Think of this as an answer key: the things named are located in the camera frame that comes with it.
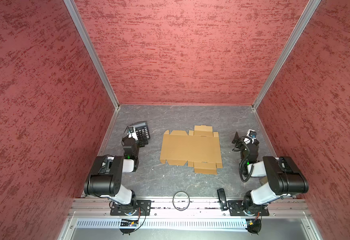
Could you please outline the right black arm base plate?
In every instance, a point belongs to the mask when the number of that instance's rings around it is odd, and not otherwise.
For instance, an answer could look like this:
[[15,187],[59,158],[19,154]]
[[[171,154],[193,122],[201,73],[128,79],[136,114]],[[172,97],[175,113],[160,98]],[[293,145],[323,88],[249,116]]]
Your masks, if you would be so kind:
[[267,205],[247,206],[242,200],[229,200],[227,204],[232,217],[268,217],[270,215]]

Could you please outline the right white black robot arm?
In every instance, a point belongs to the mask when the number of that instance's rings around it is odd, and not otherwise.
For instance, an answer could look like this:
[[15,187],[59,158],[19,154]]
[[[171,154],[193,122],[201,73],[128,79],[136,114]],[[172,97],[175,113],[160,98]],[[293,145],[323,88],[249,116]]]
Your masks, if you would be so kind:
[[249,129],[245,136],[235,133],[232,144],[233,151],[240,153],[239,174],[243,183],[251,178],[267,178],[261,187],[245,194],[238,210],[253,216],[275,200],[308,192],[309,183],[291,157],[265,156],[258,160],[257,132]]

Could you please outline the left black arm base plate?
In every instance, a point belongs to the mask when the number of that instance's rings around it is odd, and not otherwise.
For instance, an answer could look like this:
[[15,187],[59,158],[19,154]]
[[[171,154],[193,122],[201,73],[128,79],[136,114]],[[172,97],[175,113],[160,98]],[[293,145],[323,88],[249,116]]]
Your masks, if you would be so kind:
[[151,200],[136,200],[130,205],[113,203],[111,205],[111,216],[139,217],[149,216],[151,211]]

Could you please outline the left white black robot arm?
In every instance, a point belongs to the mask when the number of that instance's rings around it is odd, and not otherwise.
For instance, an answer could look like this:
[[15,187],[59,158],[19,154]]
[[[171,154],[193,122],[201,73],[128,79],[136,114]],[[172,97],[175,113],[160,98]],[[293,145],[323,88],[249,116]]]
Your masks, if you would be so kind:
[[137,171],[140,147],[147,144],[147,137],[138,140],[124,137],[122,156],[97,156],[84,183],[85,195],[107,198],[121,206],[136,207],[136,195],[122,185],[122,175]]

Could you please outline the brown cardboard box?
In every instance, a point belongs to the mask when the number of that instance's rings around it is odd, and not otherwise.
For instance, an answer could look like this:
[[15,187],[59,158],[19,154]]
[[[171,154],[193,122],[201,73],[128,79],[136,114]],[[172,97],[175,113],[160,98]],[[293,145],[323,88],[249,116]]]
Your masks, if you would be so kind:
[[196,174],[216,175],[223,168],[219,133],[212,126],[195,126],[188,132],[167,130],[163,135],[160,162],[187,165]]

